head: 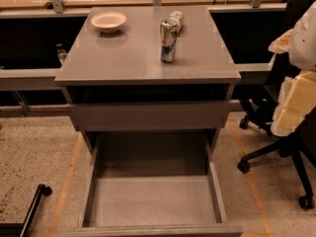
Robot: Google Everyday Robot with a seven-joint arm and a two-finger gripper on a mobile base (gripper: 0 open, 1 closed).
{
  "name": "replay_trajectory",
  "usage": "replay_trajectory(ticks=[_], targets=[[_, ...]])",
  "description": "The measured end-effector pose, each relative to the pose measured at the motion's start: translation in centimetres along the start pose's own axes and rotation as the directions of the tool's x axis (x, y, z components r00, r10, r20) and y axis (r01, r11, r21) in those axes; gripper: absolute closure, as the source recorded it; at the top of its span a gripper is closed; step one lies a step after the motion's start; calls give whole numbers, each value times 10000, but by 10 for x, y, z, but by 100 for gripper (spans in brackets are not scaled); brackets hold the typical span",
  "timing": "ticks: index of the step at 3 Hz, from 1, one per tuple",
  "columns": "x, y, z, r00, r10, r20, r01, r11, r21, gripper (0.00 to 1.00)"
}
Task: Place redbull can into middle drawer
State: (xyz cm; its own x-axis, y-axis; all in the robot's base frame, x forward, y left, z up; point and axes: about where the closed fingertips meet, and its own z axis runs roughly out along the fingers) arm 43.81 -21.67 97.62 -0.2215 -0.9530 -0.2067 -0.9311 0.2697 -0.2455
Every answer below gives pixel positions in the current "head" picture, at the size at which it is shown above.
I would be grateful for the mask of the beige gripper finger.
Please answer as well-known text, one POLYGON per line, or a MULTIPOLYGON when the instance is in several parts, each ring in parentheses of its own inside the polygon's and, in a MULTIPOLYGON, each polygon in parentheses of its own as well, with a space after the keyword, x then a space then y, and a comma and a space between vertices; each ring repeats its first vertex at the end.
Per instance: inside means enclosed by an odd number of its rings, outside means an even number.
POLYGON ((301 71, 295 78, 286 77, 278 94, 271 131, 288 136, 316 107, 316 72, 301 71))

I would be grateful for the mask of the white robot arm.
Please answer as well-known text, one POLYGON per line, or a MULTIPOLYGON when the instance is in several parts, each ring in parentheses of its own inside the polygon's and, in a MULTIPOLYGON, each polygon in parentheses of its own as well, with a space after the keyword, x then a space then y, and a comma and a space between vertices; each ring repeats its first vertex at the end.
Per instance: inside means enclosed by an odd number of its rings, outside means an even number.
POLYGON ((289 62, 300 69, 297 76, 281 83, 271 125, 273 135, 288 136, 316 107, 316 2, 291 30, 270 44, 269 51, 287 52, 289 62))

